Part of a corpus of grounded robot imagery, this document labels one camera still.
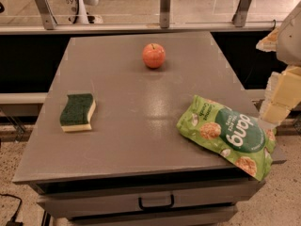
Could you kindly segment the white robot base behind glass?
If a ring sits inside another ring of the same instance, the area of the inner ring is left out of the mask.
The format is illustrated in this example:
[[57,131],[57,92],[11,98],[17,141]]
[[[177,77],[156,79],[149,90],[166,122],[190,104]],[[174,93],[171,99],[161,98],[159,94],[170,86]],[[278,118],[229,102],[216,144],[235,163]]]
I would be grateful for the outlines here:
[[71,16],[69,21],[72,24],[102,24],[103,18],[101,16],[90,15],[87,12],[86,6],[97,6],[99,0],[65,0]]

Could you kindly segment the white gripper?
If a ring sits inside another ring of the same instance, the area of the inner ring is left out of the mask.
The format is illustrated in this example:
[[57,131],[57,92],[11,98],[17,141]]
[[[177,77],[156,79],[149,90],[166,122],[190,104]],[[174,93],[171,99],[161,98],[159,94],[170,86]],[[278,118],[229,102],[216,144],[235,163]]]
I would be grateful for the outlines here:
[[256,44],[263,52],[275,52],[288,66],[272,72],[261,104],[259,125],[280,125],[301,103],[301,1],[281,24]]

